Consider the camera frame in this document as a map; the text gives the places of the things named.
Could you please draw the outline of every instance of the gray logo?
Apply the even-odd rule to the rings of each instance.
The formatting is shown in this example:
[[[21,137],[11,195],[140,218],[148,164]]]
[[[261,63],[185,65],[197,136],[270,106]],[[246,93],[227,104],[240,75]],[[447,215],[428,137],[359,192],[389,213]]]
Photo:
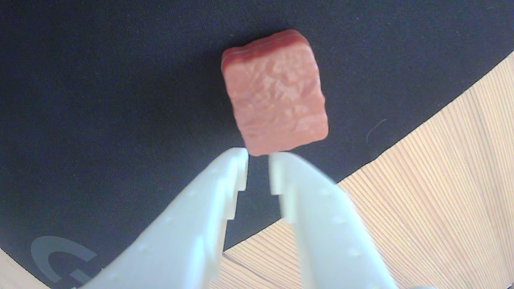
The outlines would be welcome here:
[[[41,272],[43,272],[43,274],[45,274],[45,276],[54,283],[57,283],[62,279],[62,277],[57,275],[57,273],[52,269],[48,262],[48,257],[54,252],[72,254],[86,262],[96,256],[93,251],[68,239],[55,236],[43,236],[35,239],[30,246],[32,259],[38,266],[39,270],[41,270]],[[70,276],[81,284],[85,284],[91,280],[90,276],[78,269],[71,272]]]

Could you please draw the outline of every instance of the wooden surface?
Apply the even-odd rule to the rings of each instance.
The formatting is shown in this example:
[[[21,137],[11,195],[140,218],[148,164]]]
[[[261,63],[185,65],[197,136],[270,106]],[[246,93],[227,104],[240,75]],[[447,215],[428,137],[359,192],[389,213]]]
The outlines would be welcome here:
[[[514,281],[514,53],[339,183],[400,288]],[[282,220],[223,253],[211,288],[300,288]],[[0,288],[46,288],[0,250]]]

